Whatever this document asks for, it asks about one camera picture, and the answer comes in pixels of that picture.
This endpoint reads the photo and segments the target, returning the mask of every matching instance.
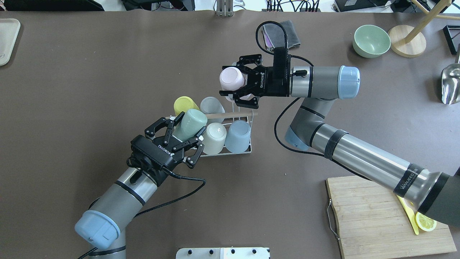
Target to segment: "cup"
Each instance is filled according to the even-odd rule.
[[[181,141],[193,137],[203,126],[206,126],[207,118],[204,113],[196,109],[189,109],[182,121],[173,131],[173,135]]]
[[[219,100],[215,97],[209,96],[203,99],[200,104],[200,111],[204,114],[210,113],[225,113],[225,109]],[[208,119],[207,122],[211,123],[222,123],[224,118]]]
[[[222,70],[219,76],[220,86],[224,91],[236,91],[243,87],[246,84],[246,78],[243,76],[243,73],[236,67],[227,67],[226,69]],[[231,102],[235,102],[226,96],[227,100]],[[242,100],[249,100],[251,99],[251,95],[248,94],[246,96],[241,97]]]
[[[251,126],[243,120],[234,121],[229,128],[225,147],[232,153],[242,153],[247,150],[251,139]]]
[[[174,113],[176,113],[176,116],[190,109],[199,110],[200,108],[198,108],[196,103],[188,96],[181,96],[174,102]]]
[[[211,123],[203,134],[203,152],[208,155],[216,155],[222,151],[227,137],[227,129],[220,123]]]

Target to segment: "gray cloth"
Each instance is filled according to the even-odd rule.
[[[295,32],[294,24],[291,20],[280,22],[284,27],[287,33],[287,48],[298,47],[300,45],[299,37]],[[280,27],[274,24],[265,24],[264,26],[265,34],[268,36],[273,47],[283,47],[284,46],[284,33]]]

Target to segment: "round wooden base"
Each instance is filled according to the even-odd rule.
[[[420,32],[410,42],[406,42],[404,38],[414,28],[409,25],[398,25],[388,32],[391,40],[391,49],[398,55],[406,58],[415,58],[420,56],[426,49],[426,40]]]

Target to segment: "yellow cup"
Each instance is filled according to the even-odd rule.
[[[188,111],[189,109],[200,110],[196,103],[188,96],[181,96],[174,102],[174,112],[176,113],[176,116],[181,112]]]

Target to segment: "metal bracket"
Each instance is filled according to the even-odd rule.
[[[217,0],[217,16],[233,16],[233,0]]]
[[[266,247],[207,247],[181,248],[176,259],[270,259]]]

